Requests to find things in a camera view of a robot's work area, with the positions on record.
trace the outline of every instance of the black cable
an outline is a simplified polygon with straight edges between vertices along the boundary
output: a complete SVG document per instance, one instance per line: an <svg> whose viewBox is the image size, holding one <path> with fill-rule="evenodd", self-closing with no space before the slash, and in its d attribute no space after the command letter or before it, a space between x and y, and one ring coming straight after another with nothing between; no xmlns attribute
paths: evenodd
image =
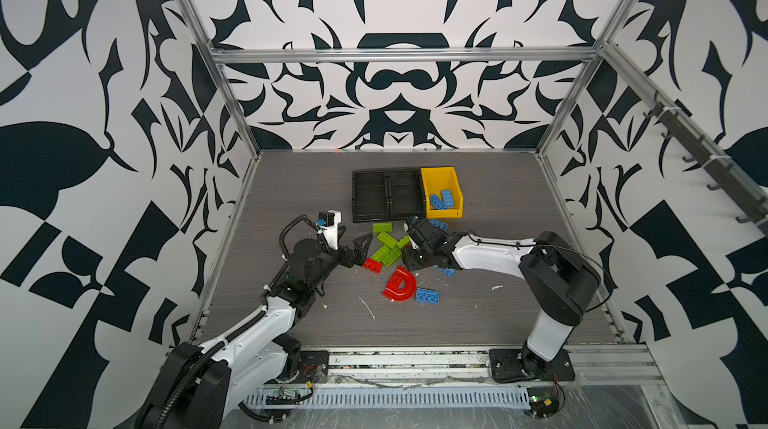
<svg viewBox="0 0 768 429"><path fill-rule="evenodd" d="M171 409L174 408L181 395L187 390L189 384L197 378L197 373L203 366L206 365L206 362L208 362L211 357L214 357L216 352L220 351L224 346L224 341L220 341L214 347L208 349L205 354L201 355L200 358L198 358L195 363L190 366L187 374L182 376L181 380L176 384L174 390L170 393L168 399L165 401L158 419L154 422L154 429L162 429L162 427L165 425L165 422L168 420Z"/></svg>
<svg viewBox="0 0 768 429"><path fill-rule="evenodd" d="M301 397L295 397L293 399L288 397L266 396L266 405L299 404L302 401L306 401L315 394L315 390L312 388L312 383L307 382L307 386L310 388L309 394L305 394Z"/></svg>
<svg viewBox="0 0 768 429"><path fill-rule="evenodd" d="M245 331L254 327L256 325L256 322L264 319L264 316L266 316L266 311L261 311L259 314L256 314L252 319L246 321L245 324L241 325L239 328L236 328L228 336L226 336L226 341L227 342L234 341L238 336L243 334Z"/></svg>
<svg viewBox="0 0 768 429"><path fill-rule="evenodd" d="M533 379L536 379L536 377L515 377L513 379L494 379L494 381L498 382L499 384L514 384L515 382L526 382L526 381L532 381Z"/></svg>
<svg viewBox="0 0 768 429"><path fill-rule="evenodd" d="M563 391L563 387L560 385L559 382L555 381L555 385L558 386L559 394L562 394L560 397L560 406L558 407L558 412L563 410L563 407L565 407L565 391Z"/></svg>
<svg viewBox="0 0 768 429"><path fill-rule="evenodd" d="M282 416L280 419L277 419L277 418L275 418L274 416L263 416L263 415L261 415L261 414L258 414L258 413L256 413L256 412L255 412L254 410L252 410L250 407L248 407L247 405L245 405L245 403L244 403L244 402L241 402L241 403L239 403L237 406L240 408L240 410L241 410L242 412L244 412L244 413L245 413L245 415L247 415L247 416L248 416L248 417L250 417L251 419L255 419L255 420L256 420L256 421L258 421L258 422L266 422L266 423L271 423L271 422L283 422L283 421L284 421L285 419L287 419L287 418L288 418L288 416L290 415L290 411L288 411L288 412L284 412L284 413L283 413L283 416Z"/></svg>
<svg viewBox="0 0 768 429"><path fill-rule="evenodd" d="M283 274L288 269L288 261L283 262L283 267L280 268L279 271L277 271L277 274L275 274L275 277L272 278L272 281L270 282L269 288L272 290L278 282L280 282L280 278L283 277Z"/></svg>
<svg viewBox="0 0 768 429"><path fill-rule="evenodd" d="M603 275L610 280L610 285L612 287L614 287L614 288L616 287L616 283L614 282L614 278L610 277L610 272L606 271L605 268L603 267L603 265L600 262L597 262L596 260L594 260L590 256L586 255L584 252L577 251L577 250L571 249L569 247L564 247L564 246L561 246L561 245L552 245L552 244L541 244L541 243L539 243L539 244L520 244L520 243L517 243L517 244L504 244L502 242L485 242L482 239L480 239L480 236L475 234L475 232L473 232L473 231L467 232L467 237L469 237L469 240L472 241L472 242L475 242L475 244L477 244L477 245L480 245L480 244L494 244L494 245L504 245L506 247L514 247L514 248L517 248L517 249L520 249L521 247L543 247L543 248L552 247L552 248L555 248L555 249L562 249L564 251L571 251L574 254L581 255L581 257L585 257L585 258L589 259L590 261L592 261L593 264L597 265L600 268L600 270L603 271ZM595 309L599 308L600 306L602 306L603 304L608 302L608 300L611 297L613 297L613 295L614 295L614 292L611 291L607 298L605 298L602 301L600 301L600 303L598 303L594 307L591 307L590 309L587 309L586 311L584 311L584 313L586 314L587 312L594 311Z"/></svg>
<svg viewBox="0 0 768 429"><path fill-rule="evenodd" d="M288 235L288 232L293 229L296 224L301 222L307 223L312 229L315 229L316 231L319 231L320 228L317 226L317 224L310 221L310 218L306 217L306 214L302 214L299 217L293 219L290 223L288 223L285 228L280 231L280 237L277 238L277 242L280 244L280 250L283 251L283 255L286 258L286 261L288 260L288 257L290 256L290 252L288 251L288 248L286 247L286 236Z"/></svg>

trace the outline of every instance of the gray wooden tabletop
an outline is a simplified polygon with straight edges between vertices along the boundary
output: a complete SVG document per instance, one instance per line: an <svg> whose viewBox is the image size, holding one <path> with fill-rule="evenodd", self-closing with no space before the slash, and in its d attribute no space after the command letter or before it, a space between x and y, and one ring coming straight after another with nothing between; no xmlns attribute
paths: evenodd
<svg viewBox="0 0 768 429"><path fill-rule="evenodd" d="M267 152L256 170L204 338L225 331L259 305L264 284L281 266L277 236L297 215L341 211L347 225L342 244L351 245L352 239L371 231L370 223L352 223L352 171L427 166L456 168L464 217L445 219L449 232L471 229L486 237L525 239L552 231L569 239L530 153ZM402 223L393 225L392 235L401 238ZM310 228L297 225L286 238L288 248L306 237L314 237ZM374 239L370 254L380 245ZM305 346L513 345L525 341L539 311L524 280L480 270L457 271L451 278L434 268L416 271L418 286L440 291L440 303L391 302L382 290L395 267L377 275L339 266L325 283L326 297L317 299L290 334ZM613 341L602 311L593 311L574 329L569 343Z"/></svg>

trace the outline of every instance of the lego brick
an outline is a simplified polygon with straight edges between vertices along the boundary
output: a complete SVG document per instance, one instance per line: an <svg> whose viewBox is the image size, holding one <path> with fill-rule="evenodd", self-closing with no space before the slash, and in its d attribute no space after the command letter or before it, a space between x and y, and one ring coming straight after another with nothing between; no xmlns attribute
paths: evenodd
<svg viewBox="0 0 768 429"><path fill-rule="evenodd" d="M432 204L432 207L438 211L442 211L444 208L446 208L446 204L437 196L437 194L432 194L429 196L429 203Z"/></svg>
<svg viewBox="0 0 768 429"><path fill-rule="evenodd" d="M404 238L400 239L400 240L397 242L397 244L395 244L395 247L397 247L398 249L402 249L402 248L406 247L406 246L407 246L408 244L410 244L410 243L411 243L411 238L409 238L408 236L406 236L406 237L404 237Z"/></svg>
<svg viewBox="0 0 768 429"><path fill-rule="evenodd" d="M443 274L447 275L449 278L452 278L454 273L456 273L455 269L444 269L438 266L435 266L435 269L437 269L438 271L441 271Z"/></svg>
<svg viewBox="0 0 768 429"><path fill-rule="evenodd" d="M442 231L448 232L448 224L444 223L443 221L438 221L437 219L428 219L429 223L437 227L437 229L441 229Z"/></svg>
<svg viewBox="0 0 768 429"><path fill-rule="evenodd" d="M369 271L380 274L382 271L382 263L374 261L372 259L366 259L365 264L362 265L362 267L368 269Z"/></svg>
<svg viewBox="0 0 768 429"><path fill-rule="evenodd" d="M373 233L380 234L381 232L392 232L392 223L374 223Z"/></svg>
<svg viewBox="0 0 768 429"><path fill-rule="evenodd" d="M419 288L416 290L416 302L426 302L427 304L439 304L440 292Z"/></svg>
<svg viewBox="0 0 768 429"><path fill-rule="evenodd" d="M402 255L402 252L397 247L393 247L389 249L389 251L384 254L384 257L382 257L382 264L384 264L386 267L389 267L390 265L394 264L398 259L400 259L400 256Z"/></svg>
<svg viewBox="0 0 768 429"><path fill-rule="evenodd" d="M384 255L389 252L389 248L383 245L378 251L374 252L371 256L372 261L381 262Z"/></svg>
<svg viewBox="0 0 768 429"><path fill-rule="evenodd" d="M446 209L453 209L453 194L450 189L446 189L442 192L442 202L446 205Z"/></svg>
<svg viewBox="0 0 768 429"><path fill-rule="evenodd" d="M391 235L387 234L386 232L379 232L379 235L376 236L379 241L381 241L385 246L388 248L393 248L397 245L397 239L393 238Z"/></svg>

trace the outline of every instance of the black mounting bracket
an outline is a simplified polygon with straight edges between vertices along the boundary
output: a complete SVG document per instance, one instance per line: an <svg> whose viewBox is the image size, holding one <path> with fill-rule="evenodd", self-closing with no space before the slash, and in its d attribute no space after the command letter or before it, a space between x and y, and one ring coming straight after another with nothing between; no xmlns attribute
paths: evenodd
<svg viewBox="0 0 768 429"><path fill-rule="evenodd" d="M491 359L491 376L499 384L523 382L530 380L526 372L522 349L491 349L488 351ZM571 357L565 349L552 359L536 376L540 381L553 381L557 375L558 381L570 382L576 380L576 373L571 364Z"/></svg>

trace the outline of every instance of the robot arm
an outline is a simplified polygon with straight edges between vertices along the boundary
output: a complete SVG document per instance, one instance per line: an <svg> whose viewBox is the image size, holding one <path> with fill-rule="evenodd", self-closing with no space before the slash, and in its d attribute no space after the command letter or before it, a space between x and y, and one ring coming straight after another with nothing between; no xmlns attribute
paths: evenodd
<svg viewBox="0 0 768 429"><path fill-rule="evenodd" d="M300 240L290 253L286 234L302 222L317 231L317 239ZM355 239L353 248L340 246L345 232L340 223L337 211L321 212L316 222L305 215L293 219L280 232L283 267L264 287L261 306L214 339L174 348L135 426L216 429L231 410L243 407L241 402L255 389L273 379L294 377L301 343L286 332L306 315L315 294L323 295L322 283L335 267L362 265L368 255L372 234ZM429 265L485 269L526 280L542 310L517 358L515 377L500 380L494 375L494 379L514 382L551 375L552 366L563 357L565 340L581 322L599 285L598 273L589 264L552 232L520 241L481 239L466 232L447 234L416 218L406 223L406 231L412 241L403 254L408 270Z"/></svg>
<svg viewBox="0 0 768 429"><path fill-rule="evenodd" d="M285 237L302 222L316 230L317 239L296 242L291 253ZM293 219L280 232L283 267L264 286L261 306L216 338L199 346L185 342L175 347L139 410L135 426L217 428L255 389L297 374L301 343L285 333L306 315L315 295L323 295L322 284L335 267L362 265L368 255L372 234L355 239L353 248L339 246L345 232L340 223L337 211L321 212L316 222L305 215Z"/></svg>
<svg viewBox="0 0 768 429"><path fill-rule="evenodd" d="M521 353L521 375L546 374L561 355L571 331L581 323L600 285L600 276L557 234L518 241L481 239L466 232L448 234L425 219L406 223L413 249L403 255L408 270L429 265L485 269L528 282L542 306Z"/></svg>

